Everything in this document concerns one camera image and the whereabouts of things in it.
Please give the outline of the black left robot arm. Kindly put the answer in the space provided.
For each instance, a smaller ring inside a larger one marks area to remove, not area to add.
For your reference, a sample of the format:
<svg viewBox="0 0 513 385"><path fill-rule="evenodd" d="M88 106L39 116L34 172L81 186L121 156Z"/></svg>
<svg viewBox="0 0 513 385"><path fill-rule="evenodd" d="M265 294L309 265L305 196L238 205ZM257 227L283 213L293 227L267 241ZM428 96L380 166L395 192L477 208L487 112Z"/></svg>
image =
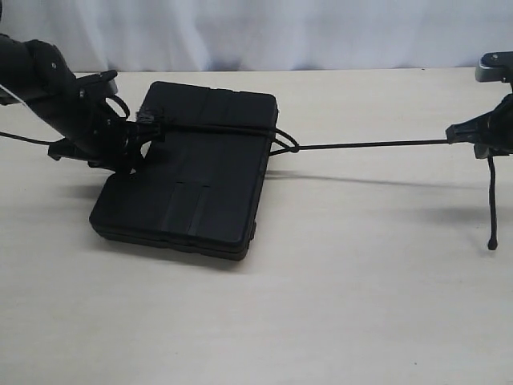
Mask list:
<svg viewBox="0 0 513 385"><path fill-rule="evenodd" d="M48 145L54 160L131 172L143 163L142 146L163 140L164 130L154 120L128 119L117 75L108 70L78 77L55 45L1 36L1 104L20 103L61 135Z"/></svg>

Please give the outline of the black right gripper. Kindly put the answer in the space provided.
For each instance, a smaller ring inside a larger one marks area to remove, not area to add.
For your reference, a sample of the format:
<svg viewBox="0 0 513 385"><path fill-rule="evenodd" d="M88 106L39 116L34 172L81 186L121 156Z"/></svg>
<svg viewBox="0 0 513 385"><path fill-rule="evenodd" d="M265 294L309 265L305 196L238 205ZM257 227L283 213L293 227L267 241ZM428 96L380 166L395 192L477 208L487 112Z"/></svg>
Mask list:
<svg viewBox="0 0 513 385"><path fill-rule="evenodd" d="M494 110L445 130L448 144L474 145L476 159L512 154L512 94L506 95Z"/></svg>

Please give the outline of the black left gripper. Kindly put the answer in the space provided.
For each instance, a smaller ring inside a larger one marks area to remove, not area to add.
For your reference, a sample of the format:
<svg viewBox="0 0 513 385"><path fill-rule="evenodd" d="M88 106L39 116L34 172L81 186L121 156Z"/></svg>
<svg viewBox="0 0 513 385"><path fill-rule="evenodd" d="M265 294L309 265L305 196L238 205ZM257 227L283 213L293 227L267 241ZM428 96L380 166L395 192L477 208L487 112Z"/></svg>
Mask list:
<svg viewBox="0 0 513 385"><path fill-rule="evenodd" d="M158 123L129 122L130 109L117 95L107 98L47 98L47 123L63 136L49 145L53 160L81 160L91 168L132 173L144 165L152 141L165 140Z"/></svg>

